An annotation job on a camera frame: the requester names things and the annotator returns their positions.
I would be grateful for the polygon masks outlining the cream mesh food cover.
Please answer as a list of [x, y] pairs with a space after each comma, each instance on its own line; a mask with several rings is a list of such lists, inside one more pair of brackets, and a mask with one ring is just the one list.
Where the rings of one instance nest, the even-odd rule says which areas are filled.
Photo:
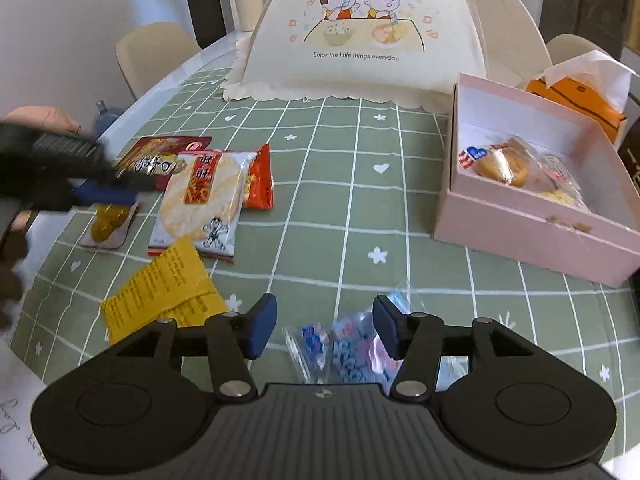
[[550, 64], [521, 0], [267, 0], [238, 44], [224, 98], [441, 113], [460, 75], [523, 87]]

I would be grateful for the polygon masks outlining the black plum snack bag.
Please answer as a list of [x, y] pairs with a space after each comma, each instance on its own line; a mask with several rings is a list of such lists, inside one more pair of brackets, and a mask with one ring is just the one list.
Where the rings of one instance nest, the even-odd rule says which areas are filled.
[[640, 191], [640, 119], [627, 132], [618, 154], [634, 186]]

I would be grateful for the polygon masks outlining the blue water bottle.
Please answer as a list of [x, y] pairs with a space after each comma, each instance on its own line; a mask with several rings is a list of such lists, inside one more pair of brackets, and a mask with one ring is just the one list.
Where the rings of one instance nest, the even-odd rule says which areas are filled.
[[98, 114], [93, 121], [93, 134], [96, 138], [102, 134], [116, 122], [116, 120], [124, 114], [124, 110], [118, 107], [109, 107], [103, 100], [96, 102]]

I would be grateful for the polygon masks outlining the dark red jerky packet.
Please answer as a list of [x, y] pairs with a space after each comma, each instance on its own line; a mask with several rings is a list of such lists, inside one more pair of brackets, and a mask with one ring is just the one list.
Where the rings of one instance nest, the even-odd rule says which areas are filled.
[[154, 177], [155, 189], [163, 191], [178, 165], [178, 155], [205, 150], [210, 142], [210, 136], [142, 136], [122, 156], [117, 167], [150, 174]]

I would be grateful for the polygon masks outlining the beige chair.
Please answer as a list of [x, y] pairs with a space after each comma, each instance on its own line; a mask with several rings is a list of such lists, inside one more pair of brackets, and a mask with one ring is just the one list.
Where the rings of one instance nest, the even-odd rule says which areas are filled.
[[177, 24], [156, 22], [141, 26], [119, 40], [115, 55], [122, 76], [137, 100], [201, 50]]
[[571, 66], [590, 67], [611, 57], [597, 44], [573, 34], [554, 37], [548, 42], [547, 50], [553, 66], [570, 63]]

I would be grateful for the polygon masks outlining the yellow snack packet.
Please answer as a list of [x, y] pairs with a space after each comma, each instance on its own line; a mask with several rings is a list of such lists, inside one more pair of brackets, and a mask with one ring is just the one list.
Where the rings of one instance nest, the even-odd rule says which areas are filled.
[[101, 304], [111, 344], [160, 318], [172, 318], [180, 327], [193, 327], [227, 310], [198, 252], [185, 237]]

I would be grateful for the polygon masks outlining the white label cake packet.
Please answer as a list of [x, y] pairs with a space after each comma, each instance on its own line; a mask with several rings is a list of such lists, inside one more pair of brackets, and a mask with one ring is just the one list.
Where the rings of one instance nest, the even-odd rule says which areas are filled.
[[546, 189], [538, 193], [539, 196], [557, 204], [588, 211], [582, 198], [582, 188], [562, 159], [552, 154], [541, 155], [539, 165], [548, 183]]

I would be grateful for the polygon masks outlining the beige chair left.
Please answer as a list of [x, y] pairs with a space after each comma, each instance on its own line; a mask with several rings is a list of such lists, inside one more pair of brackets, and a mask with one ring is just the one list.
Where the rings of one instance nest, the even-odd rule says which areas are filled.
[[119, 40], [115, 55], [122, 76], [137, 100], [201, 50], [177, 24], [156, 22], [141, 26]]

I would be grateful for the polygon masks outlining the round pastry clear packet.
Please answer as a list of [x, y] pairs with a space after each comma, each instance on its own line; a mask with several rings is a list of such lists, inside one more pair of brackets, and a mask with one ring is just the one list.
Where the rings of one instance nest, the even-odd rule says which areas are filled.
[[458, 166], [477, 177], [512, 188], [525, 188], [539, 174], [537, 151], [518, 136], [498, 144], [468, 146], [458, 153]]

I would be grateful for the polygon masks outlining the rice cracker packet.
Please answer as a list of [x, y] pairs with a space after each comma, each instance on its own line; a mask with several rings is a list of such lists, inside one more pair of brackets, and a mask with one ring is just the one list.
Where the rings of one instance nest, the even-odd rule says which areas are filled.
[[218, 150], [178, 154], [157, 211], [148, 254], [157, 256], [180, 238], [202, 255], [231, 261], [255, 152]]

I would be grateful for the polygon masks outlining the white paper sheet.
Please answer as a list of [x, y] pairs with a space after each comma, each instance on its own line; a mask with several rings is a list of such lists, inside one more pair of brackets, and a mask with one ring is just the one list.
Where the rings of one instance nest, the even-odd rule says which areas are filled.
[[47, 466], [30, 422], [44, 383], [4, 342], [0, 373], [1, 478], [31, 479]]

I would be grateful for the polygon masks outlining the beige chair right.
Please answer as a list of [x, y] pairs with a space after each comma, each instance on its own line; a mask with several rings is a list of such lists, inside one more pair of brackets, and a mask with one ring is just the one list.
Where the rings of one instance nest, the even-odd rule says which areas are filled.
[[611, 57], [597, 44], [573, 34], [554, 37], [548, 42], [547, 50], [553, 66], [570, 63], [571, 66], [590, 67]]

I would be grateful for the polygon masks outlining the orange tissue box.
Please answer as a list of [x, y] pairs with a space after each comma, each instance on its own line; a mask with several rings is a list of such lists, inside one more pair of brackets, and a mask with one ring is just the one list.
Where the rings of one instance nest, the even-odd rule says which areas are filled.
[[635, 70], [611, 55], [591, 50], [547, 68], [525, 90], [595, 120], [619, 148], [627, 125], [625, 106], [636, 77]]

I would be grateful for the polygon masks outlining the blue candy clear packet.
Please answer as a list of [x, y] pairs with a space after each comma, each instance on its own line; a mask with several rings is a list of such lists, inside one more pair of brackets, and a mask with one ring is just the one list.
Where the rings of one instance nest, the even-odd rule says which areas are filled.
[[296, 374], [307, 385], [376, 382], [388, 391], [402, 365], [386, 352], [372, 306], [340, 314], [330, 324], [286, 326], [283, 336]]

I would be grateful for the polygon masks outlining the green checked tablecloth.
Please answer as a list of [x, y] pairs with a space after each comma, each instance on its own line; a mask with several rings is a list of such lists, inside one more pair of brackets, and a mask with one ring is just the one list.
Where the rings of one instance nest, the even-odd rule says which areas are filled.
[[206, 260], [234, 310], [277, 296], [278, 324], [252, 367], [258, 382], [294, 377], [288, 326], [329, 323], [407, 287], [413, 303], [451, 324], [487, 315], [587, 373], [616, 403], [605, 459], [639, 473], [639, 325], [629, 285], [594, 284], [533, 264], [542, 240], [585, 234], [528, 214], [504, 258], [434, 239], [445, 117], [393, 104], [326, 99], [227, 102], [220, 70], [203, 70], [117, 133], [126, 153], [142, 136], [209, 136], [214, 148], [268, 144], [274, 205], [240, 217], [232, 262]]

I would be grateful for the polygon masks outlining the pink open gift box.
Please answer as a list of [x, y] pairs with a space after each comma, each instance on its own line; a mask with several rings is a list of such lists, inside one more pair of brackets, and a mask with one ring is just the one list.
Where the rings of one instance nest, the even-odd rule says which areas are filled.
[[[458, 166], [468, 146], [518, 136], [558, 156], [582, 188], [583, 211], [538, 195], [534, 177], [512, 188]], [[592, 119], [522, 90], [467, 74], [454, 86], [434, 237], [574, 278], [618, 286], [639, 269], [639, 193]]]

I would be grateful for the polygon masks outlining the chestnut snack packet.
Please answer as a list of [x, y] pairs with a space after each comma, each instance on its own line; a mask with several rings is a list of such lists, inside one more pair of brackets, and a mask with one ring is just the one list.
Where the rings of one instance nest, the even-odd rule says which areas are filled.
[[93, 222], [81, 237], [81, 247], [115, 250], [125, 243], [130, 224], [136, 215], [139, 203], [131, 206], [101, 205]]

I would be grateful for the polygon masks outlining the orange steamed bun snack packet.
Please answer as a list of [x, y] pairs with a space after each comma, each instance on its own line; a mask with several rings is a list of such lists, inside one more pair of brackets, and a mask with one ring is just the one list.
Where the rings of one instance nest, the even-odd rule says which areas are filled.
[[273, 177], [270, 146], [264, 144], [250, 164], [244, 188], [244, 207], [268, 210], [273, 207]]

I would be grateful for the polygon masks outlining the pink jacket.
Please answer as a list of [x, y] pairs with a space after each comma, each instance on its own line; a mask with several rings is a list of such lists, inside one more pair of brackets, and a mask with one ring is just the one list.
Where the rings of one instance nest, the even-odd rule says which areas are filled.
[[78, 136], [80, 125], [62, 110], [52, 106], [27, 105], [11, 110], [2, 122], [54, 130]]

